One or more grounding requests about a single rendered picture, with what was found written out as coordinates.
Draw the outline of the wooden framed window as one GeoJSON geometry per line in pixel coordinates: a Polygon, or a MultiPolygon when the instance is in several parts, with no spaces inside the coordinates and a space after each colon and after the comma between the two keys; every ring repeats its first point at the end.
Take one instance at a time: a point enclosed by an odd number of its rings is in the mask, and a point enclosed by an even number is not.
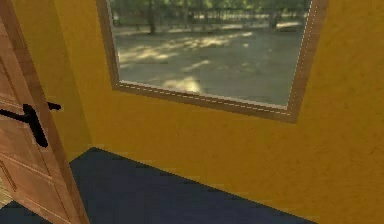
{"type": "Polygon", "coordinates": [[[293,123],[328,0],[96,0],[114,90],[293,123]]]}

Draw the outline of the brown wooden room door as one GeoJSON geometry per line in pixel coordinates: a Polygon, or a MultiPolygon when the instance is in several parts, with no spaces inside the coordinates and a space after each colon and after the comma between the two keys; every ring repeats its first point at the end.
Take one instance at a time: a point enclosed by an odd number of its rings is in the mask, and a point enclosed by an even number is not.
{"type": "Polygon", "coordinates": [[[0,179],[12,199],[51,224],[90,224],[20,22],[11,0],[0,0],[0,109],[36,111],[48,141],[0,115],[0,179]]]}

